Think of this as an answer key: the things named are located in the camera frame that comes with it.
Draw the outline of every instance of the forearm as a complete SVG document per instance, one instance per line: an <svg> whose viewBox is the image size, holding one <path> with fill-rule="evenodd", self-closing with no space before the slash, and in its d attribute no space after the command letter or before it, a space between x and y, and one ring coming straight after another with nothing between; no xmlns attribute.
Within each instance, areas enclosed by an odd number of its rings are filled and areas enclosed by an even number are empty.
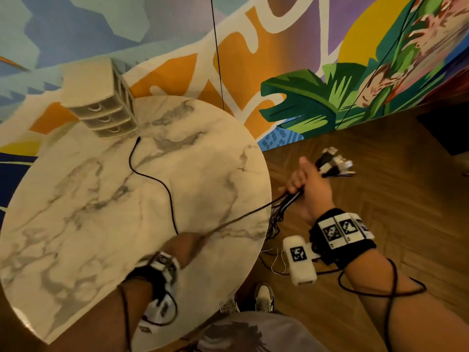
<svg viewBox="0 0 469 352"><path fill-rule="evenodd" d="M389 294L393 269L388 260L372 249L345 268L345 275L355 290ZM414 291L415 282L399 273L397 292ZM389 299L362 297L366 311L384 334L384 315ZM469 327L428 293L394 299L389 322L389 336L394 351L462 352L469 345Z"/></svg>
<svg viewBox="0 0 469 352"><path fill-rule="evenodd" d="M132 279L122 283L127 304L131 337L151 302L149 282ZM126 350L125 315L120 292L113 290L46 348L47 352Z"/></svg>

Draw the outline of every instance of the wall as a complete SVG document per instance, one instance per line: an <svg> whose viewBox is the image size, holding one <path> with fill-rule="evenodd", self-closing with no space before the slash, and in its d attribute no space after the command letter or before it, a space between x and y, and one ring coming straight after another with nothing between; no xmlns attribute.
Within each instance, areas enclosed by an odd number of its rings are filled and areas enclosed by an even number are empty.
<svg viewBox="0 0 469 352"><path fill-rule="evenodd" d="M61 64L108 55L136 97L210 102L267 150L467 90L468 25L469 0L0 0L0 222L76 123Z"/></svg>

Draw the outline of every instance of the person's left hand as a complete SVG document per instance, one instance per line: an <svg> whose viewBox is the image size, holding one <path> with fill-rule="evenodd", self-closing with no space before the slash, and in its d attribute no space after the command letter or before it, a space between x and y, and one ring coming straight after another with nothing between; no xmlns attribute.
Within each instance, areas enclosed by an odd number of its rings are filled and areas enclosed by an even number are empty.
<svg viewBox="0 0 469 352"><path fill-rule="evenodd" d="M183 232L172 237L159 250L177 259L181 269L184 269L203 249L207 236L201 233Z"/></svg>

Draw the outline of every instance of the green leaf painting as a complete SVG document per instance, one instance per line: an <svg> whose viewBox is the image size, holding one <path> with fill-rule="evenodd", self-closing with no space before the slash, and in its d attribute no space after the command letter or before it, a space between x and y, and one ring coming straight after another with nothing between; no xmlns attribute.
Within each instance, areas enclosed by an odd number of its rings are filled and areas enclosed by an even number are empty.
<svg viewBox="0 0 469 352"><path fill-rule="evenodd" d="M451 20L464 14L469 14L469 6L463 2L412 0L381 39L376 58L370 58L367 66L326 64L324 80L303 69L262 82L262 96L282 93L286 98L260 110L261 115L269 122L283 121L280 127L309 138L415 106L445 80L445 74L440 74L445 54L457 44L443 37L454 31L464 35L464 23ZM434 18L441 20L432 23ZM434 56L431 50L440 46L448 47L449 52L436 53L431 63L426 61L429 54Z"/></svg>

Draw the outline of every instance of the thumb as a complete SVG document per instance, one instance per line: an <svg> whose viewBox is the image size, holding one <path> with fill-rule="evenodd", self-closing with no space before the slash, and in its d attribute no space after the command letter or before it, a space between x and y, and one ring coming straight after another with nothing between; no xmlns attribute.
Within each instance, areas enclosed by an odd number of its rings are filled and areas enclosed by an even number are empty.
<svg viewBox="0 0 469 352"><path fill-rule="evenodd" d="M318 169L316 168L316 166L313 163L311 163L308 160L308 158L301 157L299 162L300 162L300 168L303 169L307 173L307 175L311 175L311 174L318 172Z"/></svg>

